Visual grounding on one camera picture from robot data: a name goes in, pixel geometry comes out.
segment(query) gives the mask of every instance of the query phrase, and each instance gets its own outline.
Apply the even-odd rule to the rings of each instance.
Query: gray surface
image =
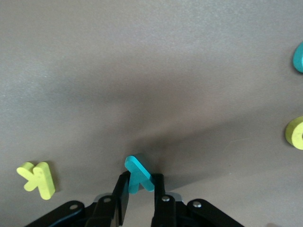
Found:
[[[246,227],[303,223],[303,1],[0,2],[0,219],[23,226],[64,201],[112,191],[142,152],[167,189]],[[42,200],[16,173],[48,161]],[[152,194],[125,226],[149,226]]]

